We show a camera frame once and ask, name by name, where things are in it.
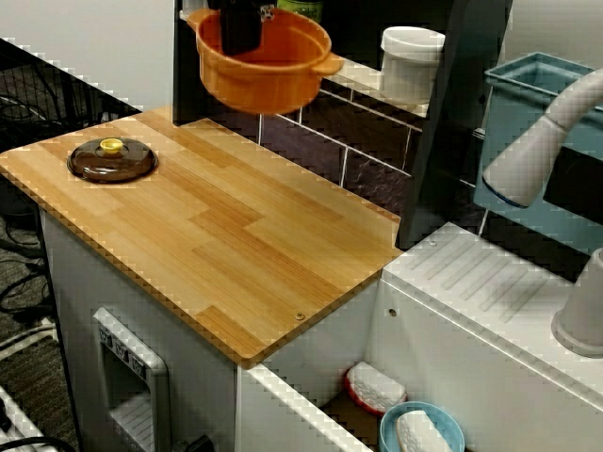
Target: white jar lid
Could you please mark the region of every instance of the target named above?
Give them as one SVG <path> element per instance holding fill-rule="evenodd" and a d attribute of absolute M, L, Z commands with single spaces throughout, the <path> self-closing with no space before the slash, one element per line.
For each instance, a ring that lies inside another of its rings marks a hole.
<path fill-rule="evenodd" d="M 440 59 L 445 38 L 427 28 L 392 26 L 383 32 L 381 48 L 393 57 L 436 62 Z"/>

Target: shelf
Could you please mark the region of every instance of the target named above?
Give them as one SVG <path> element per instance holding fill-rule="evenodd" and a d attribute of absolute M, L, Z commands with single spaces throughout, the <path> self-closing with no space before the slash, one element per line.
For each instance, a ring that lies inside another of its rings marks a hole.
<path fill-rule="evenodd" d="M 370 450 L 379 452 L 379 424 L 381 418 L 356 405 L 346 391 L 339 393 L 320 409 Z"/>
<path fill-rule="evenodd" d="M 350 88 L 354 91 L 360 92 L 361 94 L 372 97 L 373 99 L 377 99 L 378 101 L 413 113 L 418 117 L 425 118 L 427 116 L 427 108 L 429 104 L 406 105 L 383 97 L 379 91 L 381 72 L 369 68 L 363 64 L 356 63 L 355 61 L 344 58 L 344 64 L 343 68 L 341 68 L 341 71 L 335 75 L 330 75 L 325 78 L 335 82 L 338 85 Z"/>

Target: yellow knob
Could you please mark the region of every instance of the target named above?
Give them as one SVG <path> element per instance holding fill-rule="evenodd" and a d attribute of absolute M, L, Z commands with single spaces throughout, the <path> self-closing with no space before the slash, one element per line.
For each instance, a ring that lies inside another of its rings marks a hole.
<path fill-rule="evenodd" d="M 101 141 L 101 148 L 105 153 L 118 153 L 123 146 L 123 142 L 116 138 L 107 138 Z"/>

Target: white wall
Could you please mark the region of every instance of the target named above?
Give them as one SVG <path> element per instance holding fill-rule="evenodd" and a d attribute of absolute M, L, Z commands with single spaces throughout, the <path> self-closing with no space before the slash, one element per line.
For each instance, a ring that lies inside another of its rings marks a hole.
<path fill-rule="evenodd" d="M 514 0 L 501 61 L 544 52 L 603 68 L 601 0 Z"/>
<path fill-rule="evenodd" d="M 0 0 L 0 38 L 137 108 L 171 103 L 173 0 Z"/>

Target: pot handle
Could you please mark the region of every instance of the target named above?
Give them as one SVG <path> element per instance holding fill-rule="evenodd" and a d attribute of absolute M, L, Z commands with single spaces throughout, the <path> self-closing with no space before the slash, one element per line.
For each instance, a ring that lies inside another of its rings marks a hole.
<path fill-rule="evenodd" d="M 203 22 L 207 16 L 211 16 L 212 14 L 218 14 L 218 12 L 209 8 L 196 9 L 187 16 L 187 24 L 194 32 L 197 32 L 199 24 Z"/>
<path fill-rule="evenodd" d="M 310 70 L 316 75 L 333 75 L 341 70 L 343 63 L 344 59 L 341 56 L 329 54 L 319 64 L 312 66 Z"/>

